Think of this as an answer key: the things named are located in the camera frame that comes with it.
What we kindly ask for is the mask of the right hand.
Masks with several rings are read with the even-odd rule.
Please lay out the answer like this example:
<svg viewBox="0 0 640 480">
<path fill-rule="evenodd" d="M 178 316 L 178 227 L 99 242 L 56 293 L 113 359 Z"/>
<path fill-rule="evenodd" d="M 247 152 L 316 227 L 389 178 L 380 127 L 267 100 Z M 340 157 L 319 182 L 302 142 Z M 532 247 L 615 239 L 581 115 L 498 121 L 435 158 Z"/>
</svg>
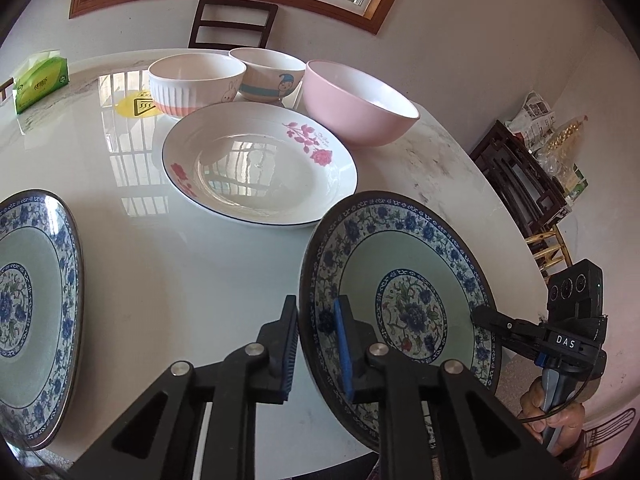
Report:
<svg viewBox="0 0 640 480">
<path fill-rule="evenodd" d="M 538 417 L 544 414 L 542 404 L 544 403 L 544 388 L 541 385 L 541 378 L 536 378 L 529 386 L 526 393 L 521 396 L 521 411 L 518 413 L 519 419 Z M 585 421 L 585 409 L 582 404 L 572 402 L 563 411 L 551 415 L 545 419 L 526 422 L 524 427 L 538 441 L 542 442 L 542 433 L 545 429 L 559 429 L 559 437 L 552 446 L 550 453 L 559 456 L 563 452 L 578 443 L 582 437 L 582 425 Z"/>
</svg>

